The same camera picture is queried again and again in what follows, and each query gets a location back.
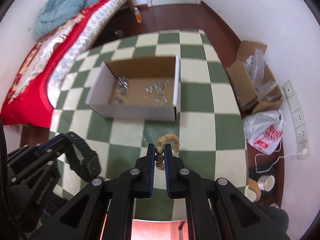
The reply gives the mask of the black watch band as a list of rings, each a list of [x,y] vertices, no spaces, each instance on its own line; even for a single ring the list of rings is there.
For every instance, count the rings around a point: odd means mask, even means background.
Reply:
[[[82,180],[89,183],[99,176],[101,166],[97,153],[76,133],[60,133],[53,137],[52,142],[53,149],[66,155],[70,169]]]

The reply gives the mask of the red blanket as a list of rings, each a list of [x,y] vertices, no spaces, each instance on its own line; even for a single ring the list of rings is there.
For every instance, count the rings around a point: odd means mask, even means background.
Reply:
[[[54,107],[47,95],[52,73],[69,70],[127,0],[99,0],[39,39],[22,63],[1,109],[4,125],[49,128]]]

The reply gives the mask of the tape roll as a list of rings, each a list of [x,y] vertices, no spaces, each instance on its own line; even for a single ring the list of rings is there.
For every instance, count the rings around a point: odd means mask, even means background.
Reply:
[[[257,184],[261,191],[270,192],[275,185],[275,178],[273,175],[260,176]]]

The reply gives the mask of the white red plastic bag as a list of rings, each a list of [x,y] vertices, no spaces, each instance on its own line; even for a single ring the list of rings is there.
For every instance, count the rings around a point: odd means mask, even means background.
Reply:
[[[271,155],[283,135],[284,113],[272,110],[248,115],[242,120],[245,139],[249,145],[265,155]]]

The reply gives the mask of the open white cardboard box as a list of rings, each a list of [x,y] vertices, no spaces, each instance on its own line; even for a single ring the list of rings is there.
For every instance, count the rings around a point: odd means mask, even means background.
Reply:
[[[174,55],[104,61],[85,103],[104,118],[175,122],[180,59]]]

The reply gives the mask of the white power strip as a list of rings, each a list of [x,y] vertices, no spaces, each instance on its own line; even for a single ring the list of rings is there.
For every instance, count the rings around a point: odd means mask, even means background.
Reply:
[[[284,83],[283,92],[289,104],[289,109],[295,128],[299,153],[298,159],[306,160],[310,157],[308,132],[298,95],[295,89],[293,88],[293,85],[290,80],[287,80]]]

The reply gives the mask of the brown cardboard box with plastic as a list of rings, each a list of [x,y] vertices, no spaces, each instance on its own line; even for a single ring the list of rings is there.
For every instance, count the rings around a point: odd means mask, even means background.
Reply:
[[[241,112],[255,114],[280,109],[282,93],[265,62],[267,45],[242,41],[236,60],[226,68]]]

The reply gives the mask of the blue quilt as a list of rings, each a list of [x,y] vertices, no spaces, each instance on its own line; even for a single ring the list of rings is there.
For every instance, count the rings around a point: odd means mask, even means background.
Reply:
[[[77,16],[82,9],[99,0],[48,0],[41,8],[34,25],[33,35],[39,39],[69,19]]]

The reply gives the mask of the orange drink bottle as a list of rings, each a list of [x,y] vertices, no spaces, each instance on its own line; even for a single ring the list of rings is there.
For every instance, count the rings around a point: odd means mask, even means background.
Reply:
[[[142,19],[140,10],[137,7],[134,8],[134,14],[135,14],[137,23],[142,23],[143,19]]]

